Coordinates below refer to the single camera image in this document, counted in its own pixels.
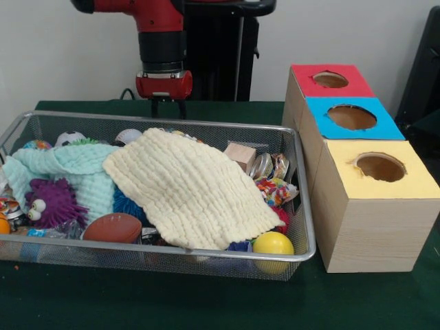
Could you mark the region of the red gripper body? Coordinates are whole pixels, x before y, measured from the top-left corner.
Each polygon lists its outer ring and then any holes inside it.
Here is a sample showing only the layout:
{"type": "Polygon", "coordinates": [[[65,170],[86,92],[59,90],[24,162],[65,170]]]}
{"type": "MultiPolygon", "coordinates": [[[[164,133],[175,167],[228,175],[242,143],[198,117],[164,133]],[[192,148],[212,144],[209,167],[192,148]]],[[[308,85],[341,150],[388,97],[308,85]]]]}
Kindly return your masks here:
{"type": "Polygon", "coordinates": [[[161,74],[140,71],[136,75],[135,84],[142,98],[185,100],[193,90],[193,75],[188,70],[161,74]]]}

